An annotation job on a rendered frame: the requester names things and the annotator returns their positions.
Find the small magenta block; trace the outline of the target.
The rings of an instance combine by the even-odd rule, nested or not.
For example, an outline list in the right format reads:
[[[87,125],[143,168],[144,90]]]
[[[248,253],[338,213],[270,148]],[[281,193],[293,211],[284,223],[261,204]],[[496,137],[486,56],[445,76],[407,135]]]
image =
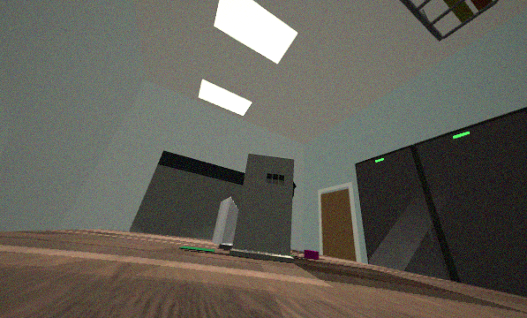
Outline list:
[[[320,255],[319,252],[316,251],[304,250],[304,258],[319,260]]]

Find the dark grey panel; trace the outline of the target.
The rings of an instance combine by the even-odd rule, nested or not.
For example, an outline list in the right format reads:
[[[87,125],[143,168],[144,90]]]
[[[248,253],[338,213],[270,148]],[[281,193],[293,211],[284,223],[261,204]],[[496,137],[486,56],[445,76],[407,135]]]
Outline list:
[[[294,263],[293,175],[294,159],[248,154],[230,255]]]

